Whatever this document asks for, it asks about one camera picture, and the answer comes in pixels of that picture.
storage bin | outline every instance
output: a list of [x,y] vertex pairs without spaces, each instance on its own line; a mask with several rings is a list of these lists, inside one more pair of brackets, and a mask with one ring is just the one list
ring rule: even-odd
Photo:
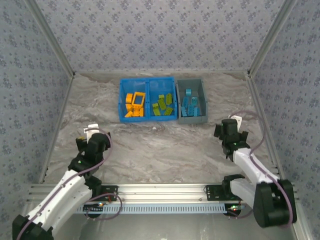
[[[167,77],[151,77],[149,80],[149,107],[150,110],[150,121],[170,121],[176,120],[178,118],[177,112],[177,96],[176,96],[176,85],[175,78],[173,76]],[[157,103],[159,99],[159,95],[164,95],[164,99],[166,99],[166,95],[172,95],[172,104],[166,105],[166,107],[170,107],[173,109],[170,115],[164,116],[166,110],[161,110],[159,107],[159,111],[161,116],[155,116],[152,104]]]
[[[208,100],[204,88],[204,81],[201,78],[177,79],[176,94],[178,100],[178,122],[179,124],[203,124],[208,122]],[[186,96],[186,89],[191,89],[191,96],[188,104],[191,104],[191,97],[198,97],[197,105],[200,109],[200,116],[185,116],[181,114],[181,105]]]
[[[146,122],[149,119],[149,102],[148,102],[148,86],[149,80],[147,78],[125,78],[120,80],[119,84],[119,101],[118,113],[119,119],[122,123],[136,123]],[[127,114],[126,96],[127,94],[134,94],[135,92],[145,93],[143,116],[125,117]]]
[[[125,117],[127,114],[126,96],[135,92],[145,93],[144,116]],[[172,104],[167,105],[173,109],[170,115],[164,115],[165,110],[159,111],[161,116],[155,116],[152,104],[157,103],[159,95],[172,95]],[[126,78],[120,80],[118,113],[122,123],[146,122],[146,121],[170,121],[178,118],[176,84],[173,76],[150,77],[150,78]]]

floor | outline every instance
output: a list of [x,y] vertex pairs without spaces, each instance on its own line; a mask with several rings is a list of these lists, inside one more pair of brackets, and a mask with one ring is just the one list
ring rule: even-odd
[[[208,98],[208,123],[120,123],[119,80],[157,75],[202,77]],[[83,136],[83,128],[92,123],[111,132],[113,140],[111,157],[95,173],[104,183],[221,182],[225,175],[242,171],[223,155],[221,142],[213,135],[215,126],[230,113],[243,109],[254,111],[244,72],[76,74],[45,182],[61,179],[77,155],[75,139]],[[251,146],[262,138],[258,121],[251,116],[244,116],[241,129],[249,132]],[[255,154],[269,168],[266,146]]]
[[59,240],[296,240],[291,229],[260,228],[254,216],[228,219],[223,214],[127,214],[110,221],[73,215]]
[[[104,183],[201,183],[221,182],[241,169],[223,155],[221,142],[213,136],[216,124],[237,110],[254,111],[243,72],[226,74],[167,73],[176,78],[204,80],[208,98],[208,123],[180,125],[177,121],[123,124],[118,117],[119,80],[158,74],[77,74],[63,116],[63,123],[48,166],[45,183],[57,183],[77,155],[75,138],[88,124],[98,123],[111,132],[111,157],[94,174]],[[262,138],[256,119],[244,116],[242,130],[248,143]],[[267,149],[257,157],[269,168]],[[223,214],[127,214],[108,222],[73,215],[59,231],[60,240],[295,240],[291,229],[262,229],[254,216],[235,220]]]

blue block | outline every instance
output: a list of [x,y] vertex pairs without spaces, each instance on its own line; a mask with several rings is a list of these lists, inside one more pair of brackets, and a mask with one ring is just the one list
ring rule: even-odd
[[186,95],[186,96],[191,96],[191,93],[192,93],[192,91],[191,91],[190,88],[187,88],[187,89],[185,90],[185,95]]
[[182,106],[187,109],[189,104],[189,98],[187,96],[183,97]]
[[182,117],[186,117],[187,116],[187,111],[186,111],[186,108],[184,106],[181,107],[181,114],[182,114]]
[[198,98],[196,96],[191,97],[191,104],[193,106],[197,106],[198,104]]
[[198,116],[198,107],[196,106],[193,110],[193,116],[197,117]]
[[195,106],[189,104],[188,106],[188,116],[193,116],[195,112]]

blue bin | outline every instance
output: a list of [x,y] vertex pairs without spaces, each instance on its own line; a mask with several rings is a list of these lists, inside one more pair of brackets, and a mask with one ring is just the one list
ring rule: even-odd
[[[127,114],[126,96],[135,92],[145,93],[144,116],[143,117],[125,117]],[[152,104],[157,103],[159,95],[172,95],[172,104],[167,105],[173,109],[171,115],[164,116],[165,110],[160,110],[161,116],[155,116]],[[150,77],[150,78],[126,78],[120,80],[119,102],[118,102],[119,119],[122,123],[138,123],[147,121],[170,121],[178,119],[176,85],[173,76]]]
[[[147,78],[127,78],[121,79],[119,85],[119,102],[118,102],[118,113],[119,119],[122,123],[137,123],[146,122],[149,120],[150,109],[148,102],[148,86],[149,80]],[[126,96],[127,94],[134,94],[135,92],[145,93],[144,99],[144,116],[139,117],[125,117],[127,114],[126,108]]]
[[[148,102],[149,102],[149,112],[150,118],[149,121],[170,121],[176,120],[178,118],[177,111],[177,96],[176,96],[176,85],[175,79],[173,76],[162,76],[162,77],[151,77],[149,80],[149,89],[148,89]],[[166,102],[166,95],[172,95],[172,104],[167,105],[173,109],[171,115],[164,116],[165,110],[160,110],[161,116],[155,116],[152,104],[157,103],[159,95],[164,95],[164,102]]]

metal frame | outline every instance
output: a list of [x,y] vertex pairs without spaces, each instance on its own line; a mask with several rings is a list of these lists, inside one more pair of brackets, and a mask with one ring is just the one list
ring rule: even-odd
[[[116,214],[120,208],[119,203],[104,205],[98,211],[88,214]],[[75,214],[86,214],[87,208],[79,207]],[[224,203],[166,203],[166,204],[139,204],[126,203],[121,209],[121,214],[226,214]]]
[[25,5],[30,10],[31,14],[33,15],[34,20],[37,22],[39,28],[41,29],[43,35],[45,36],[46,40],[50,44],[53,52],[55,53],[56,57],[58,58],[59,62],[61,63],[63,69],[65,70],[66,74],[69,78],[74,76],[74,71],[64,53],[61,49],[54,33],[52,32],[49,24],[46,21],[45,16],[41,12],[39,5],[36,3],[35,0],[24,0]]
[[266,55],[271,48],[272,44],[276,40],[278,33],[282,29],[283,25],[285,24],[289,14],[291,13],[292,9],[296,5],[297,0],[285,0],[276,15],[266,37],[264,38],[257,54],[255,55],[251,66],[249,68],[250,77],[254,77],[262,64],[265,60]]
[[[124,204],[236,204],[238,201],[207,201],[206,185],[221,183],[103,183],[117,185],[118,195]],[[56,184],[33,184],[27,203],[39,204]]]
[[38,181],[38,183],[41,183],[41,184],[45,181],[46,172],[48,170],[50,158],[51,158],[51,155],[52,155],[53,150],[55,148],[55,143],[57,141],[59,130],[60,130],[62,122],[63,122],[63,117],[65,114],[65,110],[66,110],[67,102],[68,102],[68,99],[70,96],[70,91],[71,91],[71,86],[72,86],[73,81],[74,81],[74,77],[72,77],[69,81],[69,84],[68,84],[68,87],[67,87],[64,99],[63,99],[63,103],[61,106],[61,111],[58,116],[55,128],[54,128],[52,140],[51,140],[51,143],[49,145],[49,149],[48,149],[46,156],[45,156],[45,159],[44,159],[44,163],[43,163],[42,170],[41,170],[40,177],[39,177],[39,181]]

